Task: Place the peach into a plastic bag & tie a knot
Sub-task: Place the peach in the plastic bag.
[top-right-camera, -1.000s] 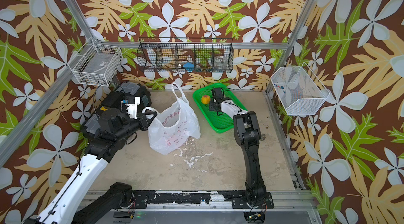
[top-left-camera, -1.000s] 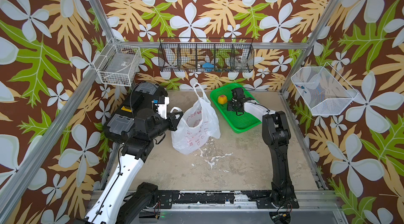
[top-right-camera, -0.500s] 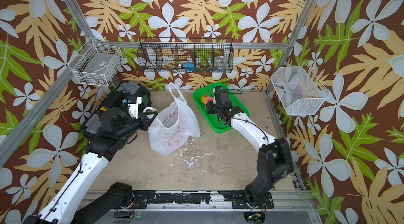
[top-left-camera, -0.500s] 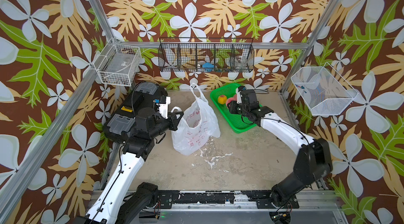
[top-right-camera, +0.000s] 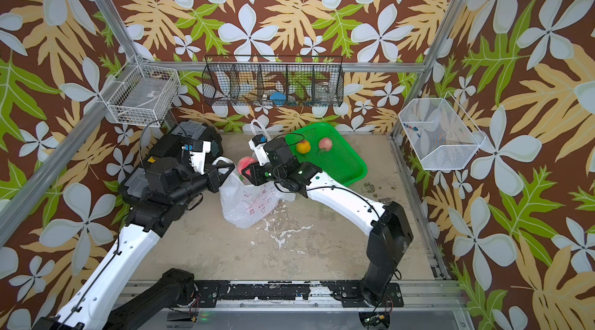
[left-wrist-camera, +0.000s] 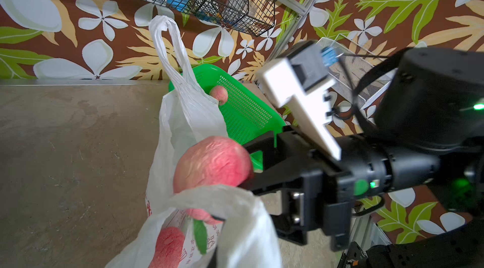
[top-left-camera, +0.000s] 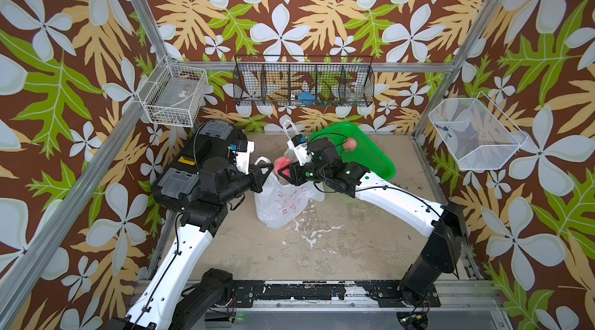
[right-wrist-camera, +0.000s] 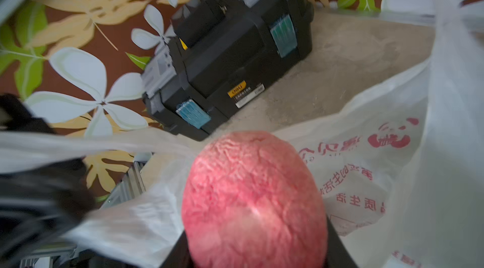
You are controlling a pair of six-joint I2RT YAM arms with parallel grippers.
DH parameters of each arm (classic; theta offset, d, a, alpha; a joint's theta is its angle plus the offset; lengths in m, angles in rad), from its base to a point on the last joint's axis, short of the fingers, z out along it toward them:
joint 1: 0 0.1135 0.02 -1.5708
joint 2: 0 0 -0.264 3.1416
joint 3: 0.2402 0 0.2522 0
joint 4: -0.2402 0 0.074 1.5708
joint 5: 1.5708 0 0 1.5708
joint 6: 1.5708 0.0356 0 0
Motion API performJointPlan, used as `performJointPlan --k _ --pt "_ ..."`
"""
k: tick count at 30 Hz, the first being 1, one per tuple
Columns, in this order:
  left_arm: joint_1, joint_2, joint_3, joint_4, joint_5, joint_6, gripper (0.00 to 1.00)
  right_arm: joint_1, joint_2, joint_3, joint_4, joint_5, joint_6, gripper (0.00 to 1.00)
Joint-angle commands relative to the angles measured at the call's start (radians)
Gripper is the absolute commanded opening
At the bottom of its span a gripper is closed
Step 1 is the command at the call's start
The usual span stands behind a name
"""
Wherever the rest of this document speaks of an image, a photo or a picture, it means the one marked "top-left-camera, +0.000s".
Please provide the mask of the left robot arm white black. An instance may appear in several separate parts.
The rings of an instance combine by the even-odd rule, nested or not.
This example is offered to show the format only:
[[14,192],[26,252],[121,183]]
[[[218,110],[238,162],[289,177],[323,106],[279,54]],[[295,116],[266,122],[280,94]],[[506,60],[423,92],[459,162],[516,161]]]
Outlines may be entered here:
[[251,190],[260,193],[273,170],[269,159],[183,154],[153,185],[153,195],[178,210],[181,222],[164,263],[143,295],[110,329],[191,329],[216,305],[233,302],[233,275],[210,269],[187,296],[182,293],[194,266],[229,212],[228,204]]

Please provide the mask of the pink peach back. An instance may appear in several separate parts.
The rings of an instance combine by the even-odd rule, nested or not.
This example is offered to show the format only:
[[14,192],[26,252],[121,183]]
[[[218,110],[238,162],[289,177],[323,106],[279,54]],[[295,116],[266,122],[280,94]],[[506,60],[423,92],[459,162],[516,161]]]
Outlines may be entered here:
[[353,137],[348,137],[348,139],[342,144],[342,148],[346,152],[353,152],[357,148],[357,141]]

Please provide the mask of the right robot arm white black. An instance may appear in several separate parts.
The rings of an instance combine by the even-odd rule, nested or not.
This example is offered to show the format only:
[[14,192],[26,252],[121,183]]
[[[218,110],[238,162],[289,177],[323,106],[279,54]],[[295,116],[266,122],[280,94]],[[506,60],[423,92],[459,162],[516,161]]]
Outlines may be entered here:
[[462,207],[452,201],[428,201],[386,181],[369,167],[345,162],[327,138],[309,141],[297,134],[287,145],[296,161],[278,170],[295,186],[324,183],[337,193],[376,205],[427,238],[419,257],[398,285],[401,300],[420,305],[442,274],[455,274],[468,238]]

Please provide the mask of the white plastic bag red print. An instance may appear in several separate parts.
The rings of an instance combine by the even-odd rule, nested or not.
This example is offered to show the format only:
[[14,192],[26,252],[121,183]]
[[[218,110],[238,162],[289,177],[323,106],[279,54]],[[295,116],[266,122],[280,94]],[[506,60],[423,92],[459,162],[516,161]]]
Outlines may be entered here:
[[[280,126],[288,140],[300,133],[300,129],[289,117],[281,118]],[[297,162],[294,153],[289,148],[283,156]],[[257,217],[272,229],[280,229],[288,224],[299,216],[311,202],[324,200],[325,194],[317,190],[314,183],[308,182],[301,186],[281,185],[274,171],[267,178],[263,191],[255,194]]]

